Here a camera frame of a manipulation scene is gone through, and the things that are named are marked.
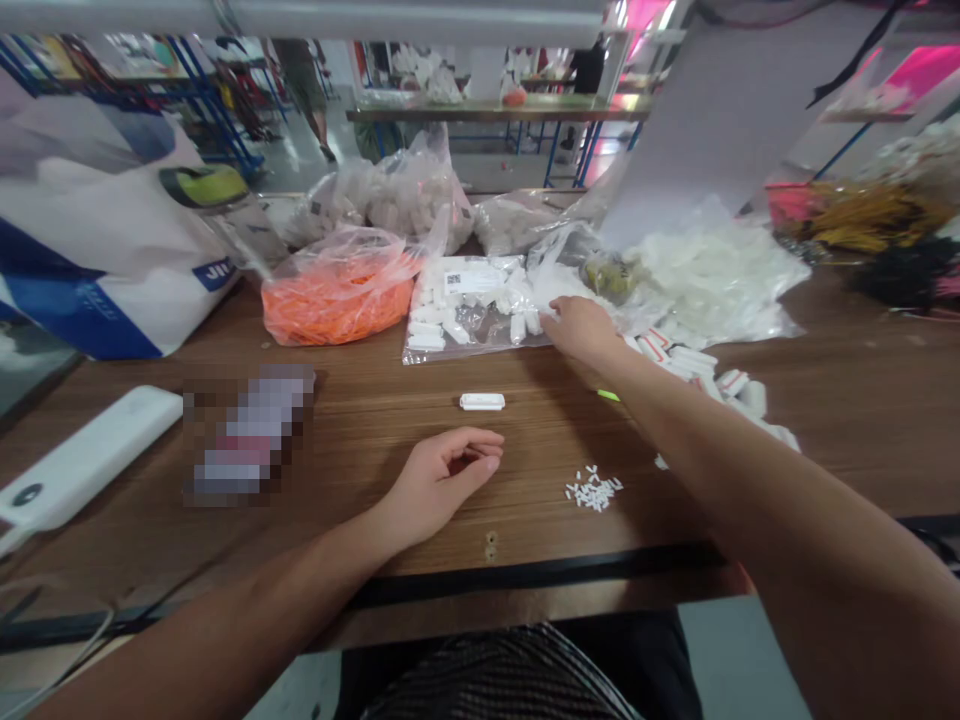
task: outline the green object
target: green object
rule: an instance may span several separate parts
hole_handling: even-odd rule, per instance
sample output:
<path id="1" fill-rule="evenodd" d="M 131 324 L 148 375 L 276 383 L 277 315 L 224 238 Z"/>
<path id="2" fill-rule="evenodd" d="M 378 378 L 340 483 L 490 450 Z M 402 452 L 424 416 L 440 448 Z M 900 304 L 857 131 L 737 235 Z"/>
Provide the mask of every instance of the green object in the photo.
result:
<path id="1" fill-rule="evenodd" d="M 213 208 L 242 200 L 250 188 L 229 165 L 164 168 L 160 183 L 170 197 L 188 208 Z"/>

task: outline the left hand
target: left hand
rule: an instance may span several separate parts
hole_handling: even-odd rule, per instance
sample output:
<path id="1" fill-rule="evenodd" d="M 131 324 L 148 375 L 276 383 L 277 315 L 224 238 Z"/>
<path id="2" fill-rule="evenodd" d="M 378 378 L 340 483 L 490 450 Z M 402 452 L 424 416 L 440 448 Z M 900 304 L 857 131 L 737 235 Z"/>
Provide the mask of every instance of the left hand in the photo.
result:
<path id="1" fill-rule="evenodd" d="M 374 511 L 397 552 L 427 540 L 500 467 L 503 436 L 462 427 L 413 448 L 400 477 Z"/>

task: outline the floor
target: floor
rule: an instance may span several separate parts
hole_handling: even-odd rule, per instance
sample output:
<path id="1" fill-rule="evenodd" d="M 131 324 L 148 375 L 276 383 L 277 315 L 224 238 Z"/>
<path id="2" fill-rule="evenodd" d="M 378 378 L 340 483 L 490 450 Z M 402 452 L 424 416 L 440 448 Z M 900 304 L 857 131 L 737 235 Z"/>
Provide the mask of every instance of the floor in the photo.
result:
<path id="1" fill-rule="evenodd" d="M 350 107 L 349 91 L 343 88 L 341 100 L 331 100 L 327 107 L 327 140 L 340 163 L 360 157 L 354 136 L 353 125 L 347 122 L 346 109 Z M 270 143 L 250 143 L 251 150 L 265 158 L 265 174 L 253 183 L 257 192 L 304 192 L 324 175 L 336 170 L 337 165 L 328 163 L 320 153 L 319 145 L 306 120 L 296 110 L 287 111 L 287 122 L 279 117 L 273 125 L 279 140 Z M 539 142 L 539 124 L 526 128 L 529 137 L 521 145 L 517 155 L 515 146 L 504 139 L 505 123 L 452 123 L 450 125 L 451 157 L 454 170 L 467 191 L 503 193 L 519 188 L 543 187 L 550 144 L 556 126 L 544 128 L 544 140 Z M 631 123 L 606 123 L 602 139 L 597 143 L 594 159 L 590 164 L 587 185 L 593 183 L 630 140 L 634 125 Z M 510 130 L 516 138 L 517 124 Z M 473 137 L 489 135 L 489 140 L 458 140 L 458 136 Z M 558 187 L 570 187 L 575 167 L 554 163 L 552 175 Z"/>

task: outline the right hand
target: right hand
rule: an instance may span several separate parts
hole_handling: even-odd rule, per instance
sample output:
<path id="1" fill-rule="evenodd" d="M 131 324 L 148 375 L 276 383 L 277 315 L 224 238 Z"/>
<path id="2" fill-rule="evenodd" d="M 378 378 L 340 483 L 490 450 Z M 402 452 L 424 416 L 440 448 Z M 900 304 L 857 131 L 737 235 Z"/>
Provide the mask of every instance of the right hand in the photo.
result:
<path id="1" fill-rule="evenodd" d="M 559 297 L 550 303 L 559 319 L 540 315 L 540 324 L 553 344 L 570 357 L 590 366 L 625 347 L 607 311 L 582 297 Z"/>

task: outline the person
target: person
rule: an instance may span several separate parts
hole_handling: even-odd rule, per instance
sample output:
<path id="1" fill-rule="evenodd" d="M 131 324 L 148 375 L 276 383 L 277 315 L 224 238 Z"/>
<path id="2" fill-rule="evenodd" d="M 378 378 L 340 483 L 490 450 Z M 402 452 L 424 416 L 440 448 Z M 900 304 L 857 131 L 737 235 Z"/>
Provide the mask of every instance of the person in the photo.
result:
<path id="1" fill-rule="evenodd" d="M 556 348 L 619 395 L 749 573 L 813 716 L 957 717 L 960 585 L 933 553 L 812 460 L 631 350 L 598 305 L 552 306 L 542 323 Z M 490 481 L 507 448 L 475 428 L 420 442 L 371 509 L 188 603 L 35 716 L 241 717 L 369 577 Z M 631 670 L 619 668 L 621 687 Z M 660 677 L 673 682 L 669 668 Z M 551 625 L 452 638 L 365 700 L 370 718 L 638 717 Z M 690 707 L 646 720 L 698 717 Z"/>
<path id="2" fill-rule="evenodd" d="M 303 113 L 310 126 L 310 130 L 320 143 L 320 151 L 327 162 L 334 163 L 337 156 L 327 144 L 327 99 L 317 80 L 317 70 L 313 64 L 313 55 L 310 46 L 302 38 L 274 38 L 273 49 L 277 54 L 283 79 L 293 95 L 294 102 Z M 267 52 L 267 41 L 261 40 L 263 57 L 270 62 Z M 327 60 L 320 47 L 320 43 L 313 41 L 320 64 L 326 65 Z"/>
<path id="3" fill-rule="evenodd" d="M 563 79 L 569 80 L 570 76 L 576 72 L 577 75 L 573 79 L 573 92 L 595 95 L 597 90 L 600 89 L 600 78 L 603 77 L 603 65 L 606 57 L 607 51 L 603 46 L 603 34 L 600 34 L 589 50 L 574 51 L 570 66 L 564 73 Z M 560 149 L 563 152 L 556 157 L 556 161 L 561 165 L 572 163 L 576 157 L 575 149 L 580 145 L 583 128 L 583 123 L 569 123 L 567 125 L 566 137 L 560 141 Z"/>

